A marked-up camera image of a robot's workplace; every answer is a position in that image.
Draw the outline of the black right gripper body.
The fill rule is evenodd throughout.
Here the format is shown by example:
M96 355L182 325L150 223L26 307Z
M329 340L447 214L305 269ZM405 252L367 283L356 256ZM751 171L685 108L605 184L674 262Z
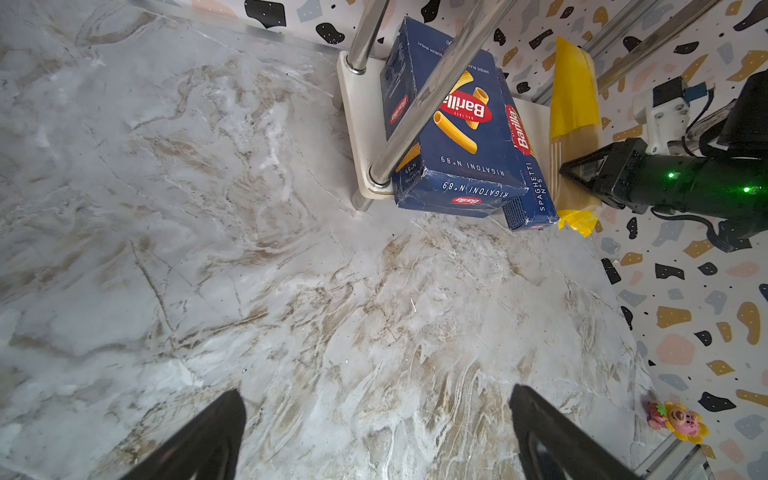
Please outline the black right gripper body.
M762 159L651 155L639 139L599 154L599 197L637 214L699 222L714 246L732 252L767 230L767 162Z

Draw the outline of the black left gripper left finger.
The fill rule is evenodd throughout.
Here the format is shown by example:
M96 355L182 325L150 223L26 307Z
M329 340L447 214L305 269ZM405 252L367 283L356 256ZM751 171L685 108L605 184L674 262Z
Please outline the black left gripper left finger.
M228 390L123 479L233 479L246 420L240 393Z

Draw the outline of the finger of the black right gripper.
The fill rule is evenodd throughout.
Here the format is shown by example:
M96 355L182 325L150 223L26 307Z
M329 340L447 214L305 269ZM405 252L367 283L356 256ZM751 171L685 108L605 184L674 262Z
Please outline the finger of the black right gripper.
M601 148L563 163L559 173L588 192L607 195L612 185L610 154L611 148Z

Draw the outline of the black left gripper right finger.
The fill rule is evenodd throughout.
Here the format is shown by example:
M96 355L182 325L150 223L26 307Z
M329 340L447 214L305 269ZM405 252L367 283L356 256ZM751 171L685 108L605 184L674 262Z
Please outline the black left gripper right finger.
M509 407L527 479L637 477L533 388L516 384Z

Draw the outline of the yellow clear spaghetti package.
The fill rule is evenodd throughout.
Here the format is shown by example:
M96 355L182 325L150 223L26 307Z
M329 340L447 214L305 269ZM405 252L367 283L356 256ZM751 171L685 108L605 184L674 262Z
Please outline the yellow clear spaghetti package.
M593 60L581 48L558 38L546 182L560 217L558 227L568 227L585 238L595 230L601 201L560 174L559 170L566 162L598 150L600 133L601 116Z

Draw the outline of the blue Barilla spaghetti box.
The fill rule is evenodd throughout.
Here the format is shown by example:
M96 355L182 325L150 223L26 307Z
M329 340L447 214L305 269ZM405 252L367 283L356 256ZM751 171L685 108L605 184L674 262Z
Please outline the blue Barilla spaghetti box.
M559 216L504 73L500 68L496 68L496 73L515 148L516 165L527 187L522 196L511 199L502 207L502 213L511 231L541 230L557 224Z

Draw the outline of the blue Barilla rigatoni box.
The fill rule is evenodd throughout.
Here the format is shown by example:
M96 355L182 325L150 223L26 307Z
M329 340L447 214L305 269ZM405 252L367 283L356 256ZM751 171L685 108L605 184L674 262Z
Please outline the blue Barilla rigatoni box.
M402 124L450 36L405 18L380 76L385 129ZM391 176L397 207L485 218L527 187L516 165L501 85L481 50L453 81Z

